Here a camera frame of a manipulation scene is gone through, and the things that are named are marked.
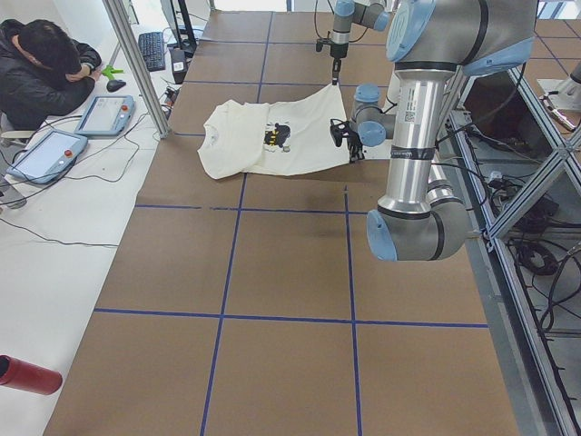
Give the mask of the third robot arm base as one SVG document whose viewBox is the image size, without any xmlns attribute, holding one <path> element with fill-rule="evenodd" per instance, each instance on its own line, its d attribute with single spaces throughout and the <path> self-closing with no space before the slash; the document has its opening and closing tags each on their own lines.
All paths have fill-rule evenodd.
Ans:
<svg viewBox="0 0 581 436">
<path fill-rule="evenodd" d="M 548 115 L 569 133 L 578 124 L 571 122 L 564 112 L 580 112 L 580 64 L 577 64 L 566 79 L 538 79 L 544 93 L 539 97 Z"/>
</svg>

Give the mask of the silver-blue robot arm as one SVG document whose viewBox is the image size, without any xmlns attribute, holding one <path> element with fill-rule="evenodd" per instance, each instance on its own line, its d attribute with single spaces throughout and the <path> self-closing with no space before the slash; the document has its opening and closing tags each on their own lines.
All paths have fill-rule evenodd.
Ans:
<svg viewBox="0 0 581 436">
<path fill-rule="evenodd" d="M 446 259 L 469 232 L 465 205 L 433 168 L 444 90 L 456 71 L 481 76 L 524 64 L 531 55 L 535 1 L 401 1 L 387 58 L 399 79 L 395 114 L 382 114 L 375 87 L 360 86 L 351 127 L 367 146 L 388 137 L 385 194 L 367 215 L 369 248 L 383 261 Z"/>
<path fill-rule="evenodd" d="M 350 32 L 353 25 L 384 31 L 389 23 L 390 12 L 382 3 L 364 5 L 353 0 L 339 0 L 334 9 L 333 24 L 328 36 L 330 56 L 333 59 L 331 83 L 337 85 L 341 61 L 347 57 Z"/>
</svg>

